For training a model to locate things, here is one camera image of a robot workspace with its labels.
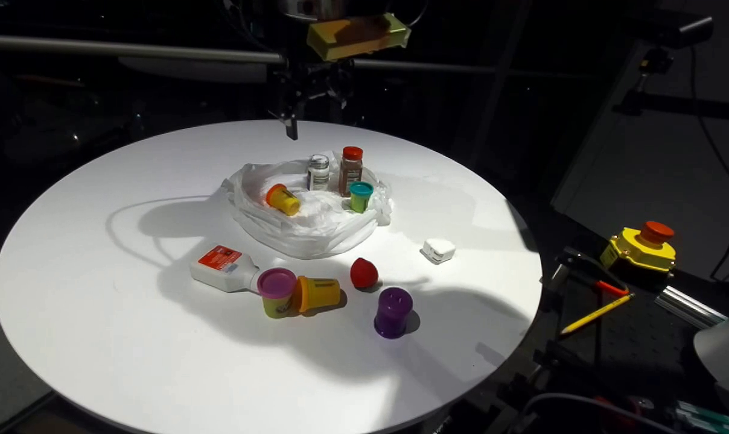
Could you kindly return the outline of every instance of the small white block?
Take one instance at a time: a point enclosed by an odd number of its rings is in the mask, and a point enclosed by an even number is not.
[[[420,252],[433,262],[447,262],[453,258],[457,246],[447,238],[427,238],[423,240]]]

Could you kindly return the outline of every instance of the green object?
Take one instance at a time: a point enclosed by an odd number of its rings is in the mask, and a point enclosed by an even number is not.
[[[369,197],[372,197],[372,185],[369,182],[362,182],[362,181],[357,181],[357,182],[353,182],[350,185],[350,209],[353,212],[364,212],[366,209],[366,202],[369,202]]]

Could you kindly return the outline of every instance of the purple plastic cup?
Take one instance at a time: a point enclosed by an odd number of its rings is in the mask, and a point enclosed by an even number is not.
[[[298,276],[288,267],[270,267],[259,276],[259,292],[269,316],[282,316],[290,308]]]
[[[380,314],[375,316],[375,331],[387,340],[397,340],[405,335],[411,314],[414,314],[414,296],[401,287],[389,287],[380,296]]]

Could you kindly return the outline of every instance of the white tabletop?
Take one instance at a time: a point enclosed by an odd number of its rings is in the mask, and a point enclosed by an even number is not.
[[[327,261],[281,256],[232,218],[223,181],[354,142],[391,188],[391,227]],[[0,322],[20,357],[67,399],[142,431],[376,431],[423,416],[490,376],[541,298],[538,252],[506,200],[465,165],[405,139],[277,120],[178,129],[108,152],[48,188],[0,252]],[[450,262],[418,250],[457,242]],[[337,276],[347,305],[269,317],[254,293],[191,280],[188,252],[225,240],[260,267]],[[347,265],[415,298],[420,328],[375,332],[376,293]]]

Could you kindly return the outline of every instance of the white round table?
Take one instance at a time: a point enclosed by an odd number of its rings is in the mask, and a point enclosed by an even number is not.
[[[108,152],[48,188],[0,250],[0,322],[62,398],[140,431],[380,431],[414,422],[490,376],[541,298],[538,252],[515,209],[471,169],[420,144],[328,123],[178,129]],[[360,144],[391,188],[391,227],[327,261],[295,261],[243,234],[223,181],[243,163]],[[429,236],[457,256],[433,265]],[[347,305],[269,317],[254,293],[191,280],[188,256],[225,240],[255,265],[337,276]],[[399,340],[375,332],[376,292],[347,267],[369,258],[420,316]]]

